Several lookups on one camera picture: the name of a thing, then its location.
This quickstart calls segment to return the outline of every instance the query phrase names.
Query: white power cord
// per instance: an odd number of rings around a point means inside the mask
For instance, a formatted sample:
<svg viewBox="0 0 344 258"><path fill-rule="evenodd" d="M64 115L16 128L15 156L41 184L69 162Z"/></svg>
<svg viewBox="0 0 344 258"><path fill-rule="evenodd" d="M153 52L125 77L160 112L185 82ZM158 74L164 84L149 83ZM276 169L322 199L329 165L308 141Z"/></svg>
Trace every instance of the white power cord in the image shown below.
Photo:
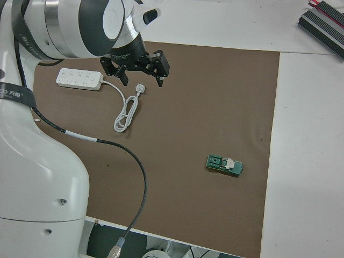
<svg viewBox="0 0 344 258"><path fill-rule="evenodd" d="M114 128L114 130L116 132L119 132L119 133L124 132L128 128L128 126L130 126L130 123L131 123L131 121L133 119L133 116L134 116L134 113L136 111L136 108L138 107L138 98L139 98L140 94L144 93L145 86L143 86L142 84L138 84L135 87L136 92L137 92L136 96L130 96L126 100L124 95L123 95L123 93L115 85L113 85L110 82L103 81L103 80L100 80L100 82L112 86L122 96L123 108L122 108L122 111L120 112L120 114L118 115L118 117L114 120L113 128ZM127 113L127 107L128 107L128 104L129 104L130 101L133 102L133 105L130 108L129 112Z"/></svg>

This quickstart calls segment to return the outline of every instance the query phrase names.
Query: green electronic module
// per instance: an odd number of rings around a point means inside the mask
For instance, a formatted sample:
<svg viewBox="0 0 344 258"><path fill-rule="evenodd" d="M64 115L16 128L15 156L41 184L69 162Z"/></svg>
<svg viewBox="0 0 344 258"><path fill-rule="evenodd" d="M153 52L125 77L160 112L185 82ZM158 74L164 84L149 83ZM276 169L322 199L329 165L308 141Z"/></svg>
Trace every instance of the green electronic module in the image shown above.
<svg viewBox="0 0 344 258"><path fill-rule="evenodd" d="M206 161L207 168L213 168L231 175L239 176L242 171L242 163L218 155L209 155Z"/></svg>

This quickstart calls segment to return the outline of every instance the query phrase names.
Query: white power strip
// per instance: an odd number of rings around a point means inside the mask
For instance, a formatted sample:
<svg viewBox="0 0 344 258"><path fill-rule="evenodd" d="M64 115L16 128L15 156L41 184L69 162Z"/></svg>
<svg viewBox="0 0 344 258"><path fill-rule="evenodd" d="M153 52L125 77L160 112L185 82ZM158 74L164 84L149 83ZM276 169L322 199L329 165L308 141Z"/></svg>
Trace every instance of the white power strip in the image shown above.
<svg viewBox="0 0 344 258"><path fill-rule="evenodd" d="M62 87L83 90L99 90L104 76L98 71L62 68L56 83Z"/></svg>

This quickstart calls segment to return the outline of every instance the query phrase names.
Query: red wire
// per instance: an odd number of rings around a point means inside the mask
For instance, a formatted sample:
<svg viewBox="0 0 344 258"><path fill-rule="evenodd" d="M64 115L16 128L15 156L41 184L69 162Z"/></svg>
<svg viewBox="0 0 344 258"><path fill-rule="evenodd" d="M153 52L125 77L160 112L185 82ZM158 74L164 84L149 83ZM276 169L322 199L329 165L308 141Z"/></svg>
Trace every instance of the red wire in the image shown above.
<svg viewBox="0 0 344 258"><path fill-rule="evenodd" d="M344 25L342 25L339 21L337 21L336 19L334 19L333 17L331 17L330 15L328 15L326 12L324 12L320 7L318 7L317 5L319 4L318 1L316 0L311 0L308 2L308 4L314 8L316 8L318 11L322 12L324 15L326 15L328 18L330 18L332 21L334 21L335 23L337 23L339 26L341 26L342 28L344 28Z"/></svg>

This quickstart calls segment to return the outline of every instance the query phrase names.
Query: brown mat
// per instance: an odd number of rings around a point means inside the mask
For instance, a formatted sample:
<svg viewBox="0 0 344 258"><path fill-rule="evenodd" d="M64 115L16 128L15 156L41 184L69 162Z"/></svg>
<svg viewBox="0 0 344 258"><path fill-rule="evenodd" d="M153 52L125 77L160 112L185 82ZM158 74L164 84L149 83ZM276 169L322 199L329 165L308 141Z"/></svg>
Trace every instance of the brown mat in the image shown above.
<svg viewBox="0 0 344 258"><path fill-rule="evenodd" d="M129 72L126 97L142 83L146 92L132 125L116 133L120 95L55 83L62 67L102 71L99 60L68 60L39 67L35 94L52 122L80 134L119 142L133 150L148 175L148 198L135 228L243 257L259 257L279 53L158 44L171 65L158 88L153 77ZM87 215L128 225L142 198L136 162L115 147L40 128L71 148L90 175ZM239 178L206 169L209 154L241 161Z"/></svg>

